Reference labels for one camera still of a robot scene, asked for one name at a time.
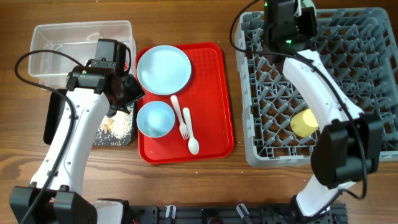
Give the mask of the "food scraps and rice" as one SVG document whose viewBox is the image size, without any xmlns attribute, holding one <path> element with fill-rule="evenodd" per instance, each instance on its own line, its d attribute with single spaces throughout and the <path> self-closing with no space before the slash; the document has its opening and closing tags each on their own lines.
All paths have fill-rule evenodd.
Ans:
<svg viewBox="0 0 398 224">
<path fill-rule="evenodd" d="M 105 116 L 96 132 L 94 146 L 127 146 L 133 131 L 134 106 L 130 114 L 118 111 L 115 116 Z"/>
</svg>

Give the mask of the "light blue bowl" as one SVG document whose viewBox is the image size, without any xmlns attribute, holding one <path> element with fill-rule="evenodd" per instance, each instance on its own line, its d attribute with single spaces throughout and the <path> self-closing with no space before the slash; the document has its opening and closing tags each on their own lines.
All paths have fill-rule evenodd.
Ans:
<svg viewBox="0 0 398 224">
<path fill-rule="evenodd" d="M 139 131 L 150 138 L 167 135 L 175 125 L 175 113 L 171 106 L 163 101 L 146 103 L 137 114 Z"/>
</svg>

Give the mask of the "light blue plate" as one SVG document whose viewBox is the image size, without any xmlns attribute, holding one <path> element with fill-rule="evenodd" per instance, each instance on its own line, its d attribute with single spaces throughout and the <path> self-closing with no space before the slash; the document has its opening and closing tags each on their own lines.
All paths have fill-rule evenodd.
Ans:
<svg viewBox="0 0 398 224">
<path fill-rule="evenodd" d="M 192 64 L 187 54 L 171 45 L 147 50 L 137 63 L 137 78 L 155 95 L 173 95 L 190 80 Z"/>
</svg>

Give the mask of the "yellow plastic cup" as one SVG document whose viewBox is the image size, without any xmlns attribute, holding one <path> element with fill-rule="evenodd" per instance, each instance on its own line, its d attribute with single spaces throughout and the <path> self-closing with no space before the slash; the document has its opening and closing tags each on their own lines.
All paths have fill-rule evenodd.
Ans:
<svg viewBox="0 0 398 224">
<path fill-rule="evenodd" d="M 317 120 L 311 109 L 306 109 L 294 115 L 290 126 L 292 131 L 300 137 L 312 135 L 318 129 Z"/>
</svg>

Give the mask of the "mint green bowl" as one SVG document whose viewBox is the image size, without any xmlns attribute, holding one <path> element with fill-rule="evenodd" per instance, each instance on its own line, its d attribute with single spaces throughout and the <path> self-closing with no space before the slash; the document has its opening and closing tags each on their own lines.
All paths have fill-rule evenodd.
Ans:
<svg viewBox="0 0 398 224">
<path fill-rule="evenodd" d="M 313 7 L 314 9 L 316 8 L 315 4 L 313 3 L 312 0 L 301 0 L 301 6 L 303 8 L 307 8 L 307 7 Z"/>
</svg>

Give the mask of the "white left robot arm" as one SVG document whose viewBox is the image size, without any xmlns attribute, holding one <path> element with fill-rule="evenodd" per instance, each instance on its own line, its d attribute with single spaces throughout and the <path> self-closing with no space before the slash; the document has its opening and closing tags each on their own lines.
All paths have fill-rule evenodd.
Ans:
<svg viewBox="0 0 398 224">
<path fill-rule="evenodd" d="M 67 75 L 66 92 L 47 90 L 65 106 L 49 151 L 27 187 L 15 186 L 9 204 L 19 223 L 138 223 L 127 200 L 82 196 L 83 178 L 96 132 L 105 116 L 144 96 L 130 74 L 132 53 L 125 44 L 99 39 L 96 54 Z"/>
</svg>

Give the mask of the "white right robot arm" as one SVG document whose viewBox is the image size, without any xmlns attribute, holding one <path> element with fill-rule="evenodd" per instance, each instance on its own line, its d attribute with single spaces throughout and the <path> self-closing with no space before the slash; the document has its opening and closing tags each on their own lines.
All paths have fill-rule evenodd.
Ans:
<svg viewBox="0 0 398 224">
<path fill-rule="evenodd" d="M 363 191 L 356 199 L 365 198 L 368 175 L 379 167 L 383 123 L 355 105 L 326 70 L 311 40 L 317 34 L 313 7 L 266 1 L 264 8 L 264 54 L 296 87 L 320 130 L 310 156 L 313 176 L 290 203 L 293 221 L 312 222 L 357 182 Z"/>
</svg>

